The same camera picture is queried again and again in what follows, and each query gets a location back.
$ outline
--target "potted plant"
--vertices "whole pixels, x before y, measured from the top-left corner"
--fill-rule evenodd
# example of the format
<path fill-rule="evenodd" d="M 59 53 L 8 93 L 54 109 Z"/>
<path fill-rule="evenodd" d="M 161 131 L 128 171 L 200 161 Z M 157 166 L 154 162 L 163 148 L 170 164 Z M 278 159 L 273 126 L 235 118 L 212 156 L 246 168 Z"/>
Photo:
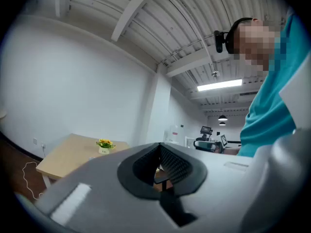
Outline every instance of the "potted plant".
<path fill-rule="evenodd" d="M 99 139 L 96 144 L 99 146 L 98 152 L 101 154 L 109 154 L 109 150 L 115 147 L 115 145 L 113 145 L 113 142 L 107 139 Z"/>

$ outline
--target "table leg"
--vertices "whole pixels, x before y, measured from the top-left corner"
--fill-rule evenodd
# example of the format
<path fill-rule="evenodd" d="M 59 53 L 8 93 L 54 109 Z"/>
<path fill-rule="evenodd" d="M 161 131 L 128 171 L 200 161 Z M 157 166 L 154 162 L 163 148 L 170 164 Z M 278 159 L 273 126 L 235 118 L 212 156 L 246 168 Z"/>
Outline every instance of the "table leg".
<path fill-rule="evenodd" d="M 43 181 L 44 181 L 45 186 L 46 186 L 47 188 L 49 188 L 49 187 L 51 186 L 51 182 L 50 182 L 49 177 L 46 176 L 46 175 L 42 175 L 42 177 L 43 177 Z"/>

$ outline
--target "ceiling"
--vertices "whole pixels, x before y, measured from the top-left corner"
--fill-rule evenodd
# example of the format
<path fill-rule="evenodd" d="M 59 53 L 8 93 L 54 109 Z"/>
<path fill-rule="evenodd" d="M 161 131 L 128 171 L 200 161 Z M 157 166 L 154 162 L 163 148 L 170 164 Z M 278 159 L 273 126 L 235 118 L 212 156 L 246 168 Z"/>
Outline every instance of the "ceiling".
<path fill-rule="evenodd" d="M 76 26 L 77 18 L 87 18 L 89 25 L 81 19 L 78 26 L 109 40 L 151 70 L 158 64 L 167 66 L 174 87 L 212 116 L 220 110 L 247 114 L 267 75 L 234 60 L 225 50 L 218 54 L 214 30 L 229 30 L 241 17 L 256 17 L 282 27 L 287 7 L 283 0 L 30 0 L 24 13 L 71 24 L 75 21 Z M 213 67 L 208 65 L 202 37 Z M 212 69 L 219 71 L 216 79 Z M 196 89 L 237 78 L 243 79 L 242 87 L 216 92 Z"/>

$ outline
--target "teal shirt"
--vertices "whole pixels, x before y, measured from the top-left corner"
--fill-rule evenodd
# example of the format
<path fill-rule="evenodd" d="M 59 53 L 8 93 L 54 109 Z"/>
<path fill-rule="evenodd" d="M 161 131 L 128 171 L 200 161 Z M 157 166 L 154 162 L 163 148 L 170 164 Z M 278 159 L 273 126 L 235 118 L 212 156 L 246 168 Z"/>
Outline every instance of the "teal shirt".
<path fill-rule="evenodd" d="M 279 91 L 298 70 L 310 49 L 311 41 L 303 23 L 297 15 L 291 15 L 276 40 L 268 76 L 249 107 L 238 155 L 253 157 L 258 147 L 273 144 L 279 137 L 293 132 L 295 123 Z"/>

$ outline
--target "floor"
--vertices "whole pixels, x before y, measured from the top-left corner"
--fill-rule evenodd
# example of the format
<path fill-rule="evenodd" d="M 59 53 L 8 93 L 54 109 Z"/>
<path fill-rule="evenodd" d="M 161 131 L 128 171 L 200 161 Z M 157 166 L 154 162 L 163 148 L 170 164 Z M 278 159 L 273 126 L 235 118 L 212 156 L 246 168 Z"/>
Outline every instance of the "floor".
<path fill-rule="evenodd" d="M 30 190 L 26 187 L 26 181 L 23 179 L 22 169 L 27 162 L 36 162 L 33 158 L 23 154 L 19 150 L 9 145 L 5 140 L 0 139 L 1 160 L 3 167 L 8 175 L 8 179 L 11 183 L 13 191 L 22 194 L 31 202 L 35 202 Z M 35 169 L 35 163 L 30 163 L 24 169 L 25 178 L 28 181 L 28 187 L 32 189 L 35 198 L 39 197 L 39 193 L 43 192 L 46 187 L 42 179 L 42 175 Z M 156 173 L 156 177 L 165 175 L 164 171 Z M 167 189 L 172 187 L 170 181 L 167 181 Z M 154 184 L 154 188 L 158 191 L 162 191 L 161 184 Z"/>

